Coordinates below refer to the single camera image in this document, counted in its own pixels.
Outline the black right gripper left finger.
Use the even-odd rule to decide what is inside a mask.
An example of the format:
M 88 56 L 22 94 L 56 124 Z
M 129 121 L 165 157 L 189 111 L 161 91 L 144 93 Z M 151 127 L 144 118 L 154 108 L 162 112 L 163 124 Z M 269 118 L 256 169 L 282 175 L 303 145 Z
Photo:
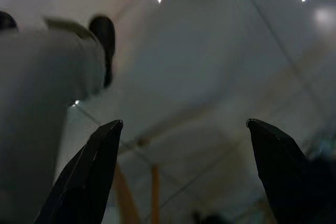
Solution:
M 67 163 L 39 212 L 35 224 L 101 224 L 117 161 L 121 120 L 91 134 Z

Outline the black robot foot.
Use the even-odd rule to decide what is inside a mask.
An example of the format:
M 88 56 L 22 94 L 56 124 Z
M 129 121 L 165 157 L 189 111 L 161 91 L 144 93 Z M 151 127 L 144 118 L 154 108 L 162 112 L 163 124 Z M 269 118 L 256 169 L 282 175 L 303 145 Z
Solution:
M 12 29 L 17 30 L 15 19 L 7 12 L 0 11 L 0 32 Z
M 108 88 L 113 80 L 112 61 L 116 43 L 115 27 L 109 17 L 98 15 L 90 21 L 89 30 L 95 35 L 104 49 L 106 73 L 103 85 L 104 88 Z

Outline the grey robot right leg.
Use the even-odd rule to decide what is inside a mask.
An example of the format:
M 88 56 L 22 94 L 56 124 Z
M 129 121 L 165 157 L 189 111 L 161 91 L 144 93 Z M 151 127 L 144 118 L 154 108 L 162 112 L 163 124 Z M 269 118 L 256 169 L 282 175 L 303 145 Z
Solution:
M 65 20 L 47 24 L 0 29 L 0 197 L 49 190 L 68 105 L 103 88 L 97 37 Z

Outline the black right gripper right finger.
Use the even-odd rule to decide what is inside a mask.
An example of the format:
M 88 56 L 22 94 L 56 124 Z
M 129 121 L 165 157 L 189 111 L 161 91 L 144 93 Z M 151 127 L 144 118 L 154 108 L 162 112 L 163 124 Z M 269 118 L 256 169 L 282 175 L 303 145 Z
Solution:
M 278 224 L 336 224 L 336 160 L 308 159 L 291 136 L 261 120 L 246 126 Z

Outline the black robot left foot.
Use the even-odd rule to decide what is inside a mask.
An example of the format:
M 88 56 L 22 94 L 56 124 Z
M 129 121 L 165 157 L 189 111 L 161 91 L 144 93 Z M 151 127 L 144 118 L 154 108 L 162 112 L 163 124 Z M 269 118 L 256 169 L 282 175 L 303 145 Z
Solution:
M 17 30 L 15 19 L 7 12 L 0 11 L 0 32 L 12 29 Z

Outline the curved tan wooden furniture leg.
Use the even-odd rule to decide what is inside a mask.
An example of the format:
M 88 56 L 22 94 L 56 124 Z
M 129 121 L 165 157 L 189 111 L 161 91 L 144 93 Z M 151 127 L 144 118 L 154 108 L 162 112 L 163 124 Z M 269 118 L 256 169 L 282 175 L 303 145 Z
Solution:
M 115 165 L 113 187 L 115 189 L 118 206 L 120 208 L 121 223 L 140 224 L 138 211 L 133 201 L 131 190 L 118 162 L 116 162 Z

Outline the black robot right foot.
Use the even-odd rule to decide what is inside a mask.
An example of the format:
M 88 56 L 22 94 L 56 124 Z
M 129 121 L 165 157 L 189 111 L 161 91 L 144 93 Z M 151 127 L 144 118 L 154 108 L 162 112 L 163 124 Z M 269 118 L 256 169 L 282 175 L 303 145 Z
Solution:
M 98 15 L 90 21 L 89 30 L 95 35 L 104 49 L 106 73 L 103 85 L 104 88 L 108 88 L 113 80 L 112 61 L 116 43 L 115 27 L 109 17 Z

